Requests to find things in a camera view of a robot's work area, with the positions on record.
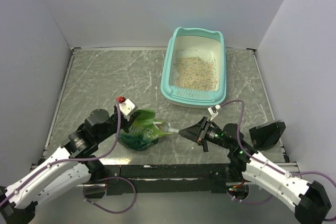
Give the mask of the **green cat litter bag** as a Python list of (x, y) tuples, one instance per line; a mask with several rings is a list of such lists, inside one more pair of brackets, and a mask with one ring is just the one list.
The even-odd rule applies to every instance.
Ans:
[(156, 145), (160, 138), (170, 135), (158, 130), (153, 123), (164, 122), (156, 118), (153, 110), (137, 110), (139, 115), (129, 128), (129, 132), (120, 132), (118, 142), (134, 151), (144, 151)]

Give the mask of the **clear plastic scoop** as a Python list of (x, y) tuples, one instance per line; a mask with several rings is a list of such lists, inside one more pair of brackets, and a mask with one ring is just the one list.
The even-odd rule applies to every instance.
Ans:
[(172, 127), (169, 123), (166, 122), (154, 122), (153, 125), (163, 133), (166, 134), (178, 134), (179, 129)]

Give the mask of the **teal cat litter box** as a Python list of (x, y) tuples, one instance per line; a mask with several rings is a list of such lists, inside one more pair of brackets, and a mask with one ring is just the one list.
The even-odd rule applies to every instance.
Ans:
[[(216, 88), (213, 91), (184, 89), (175, 85), (177, 58), (201, 57), (215, 63)], [(161, 92), (175, 105), (207, 108), (223, 102), (227, 93), (226, 48), (220, 31), (178, 27), (169, 40), (161, 79)]]

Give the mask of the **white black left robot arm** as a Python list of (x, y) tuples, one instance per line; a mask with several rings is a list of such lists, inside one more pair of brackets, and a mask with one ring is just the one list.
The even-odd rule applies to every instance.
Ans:
[(104, 165), (94, 156), (99, 144), (119, 138), (139, 115), (129, 99), (118, 102), (114, 113), (96, 109), (43, 163), (24, 178), (1, 187), (1, 216), (6, 223), (29, 223), (36, 209), (68, 190), (103, 181)]

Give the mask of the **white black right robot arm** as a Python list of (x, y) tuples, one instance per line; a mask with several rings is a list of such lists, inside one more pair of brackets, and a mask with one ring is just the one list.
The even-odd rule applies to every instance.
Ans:
[(258, 185), (290, 208), (300, 223), (323, 223), (331, 210), (324, 186), (308, 182), (277, 166), (244, 141), (238, 124), (220, 129), (203, 117), (198, 123), (179, 130), (179, 135), (203, 147), (211, 142), (229, 151), (229, 175), (235, 181), (246, 180)]

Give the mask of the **black right arm base block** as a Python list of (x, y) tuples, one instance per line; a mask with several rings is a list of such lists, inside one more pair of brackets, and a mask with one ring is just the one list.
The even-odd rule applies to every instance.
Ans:
[(286, 129), (282, 120), (275, 120), (249, 129), (253, 147), (259, 151), (272, 149), (281, 138)]

